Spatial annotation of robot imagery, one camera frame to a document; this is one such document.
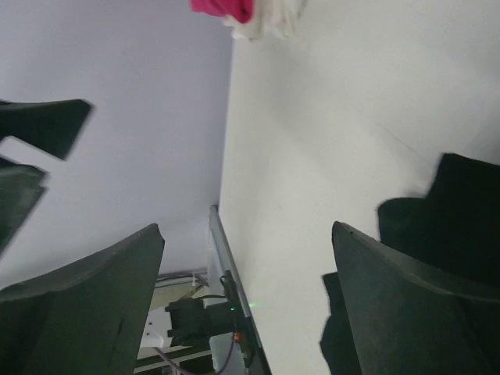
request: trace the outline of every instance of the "gray wall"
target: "gray wall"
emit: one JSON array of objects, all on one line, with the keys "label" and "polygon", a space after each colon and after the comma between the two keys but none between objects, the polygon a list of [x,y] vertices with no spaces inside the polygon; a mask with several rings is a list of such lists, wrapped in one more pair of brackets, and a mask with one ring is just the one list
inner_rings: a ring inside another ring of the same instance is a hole
[{"label": "gray wall", "polygon": [[0,285],[157,222],[162,272],[206,266],[220,190],[230,31],[188,0],[0,4],[0,98],[85,98],[97,109],[67,162],[18,141],[0,153],[51,172],[0,261]]}]

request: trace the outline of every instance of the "white table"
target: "white table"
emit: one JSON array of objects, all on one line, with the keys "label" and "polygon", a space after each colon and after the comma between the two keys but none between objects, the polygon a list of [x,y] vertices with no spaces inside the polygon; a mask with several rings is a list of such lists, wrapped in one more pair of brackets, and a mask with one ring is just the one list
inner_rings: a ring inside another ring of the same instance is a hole
[{"label": "white table", "polygon": [[500,3],[311,0],[234,46],[220,216],[274,374],[328,374],[331,225],[424,192],[440,152],[500,161]]}]

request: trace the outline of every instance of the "pink cloth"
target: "pink cloth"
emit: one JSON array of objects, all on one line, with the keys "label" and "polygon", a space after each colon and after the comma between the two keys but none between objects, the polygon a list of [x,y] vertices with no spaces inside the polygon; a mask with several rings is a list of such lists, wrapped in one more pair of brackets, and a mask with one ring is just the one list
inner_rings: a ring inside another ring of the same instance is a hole
[{"label": "pink cloth", "polygon": [[193,12],[210,16],[232,16],[239,23],[247,23],[253,16],[254,0],[191,0]]}]

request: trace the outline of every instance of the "red cloth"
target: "red cloth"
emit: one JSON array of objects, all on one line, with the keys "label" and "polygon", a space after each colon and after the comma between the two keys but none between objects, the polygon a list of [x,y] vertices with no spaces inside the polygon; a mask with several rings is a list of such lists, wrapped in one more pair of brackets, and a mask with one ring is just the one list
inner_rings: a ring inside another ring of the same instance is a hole
[{"label": "red cloth", "polygon": [[193,12],[210,16],[232,16],[239,23],[247,23],[253,16],[254,0],[191,0]]}]

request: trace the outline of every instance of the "white wall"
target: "white wall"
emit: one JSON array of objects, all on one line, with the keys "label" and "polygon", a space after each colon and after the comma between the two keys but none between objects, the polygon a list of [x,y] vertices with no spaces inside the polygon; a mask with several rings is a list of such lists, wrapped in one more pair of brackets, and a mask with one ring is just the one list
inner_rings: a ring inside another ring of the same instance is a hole
[{"label": "white wall", "polygon": [[51,172],[0,261],[0,285],[44,273],[157,222],[162,272],[206,266],[231,40],[188,0],[0,4],[0,98],[96,105],[67,162],[15,141],[0,153]]}]

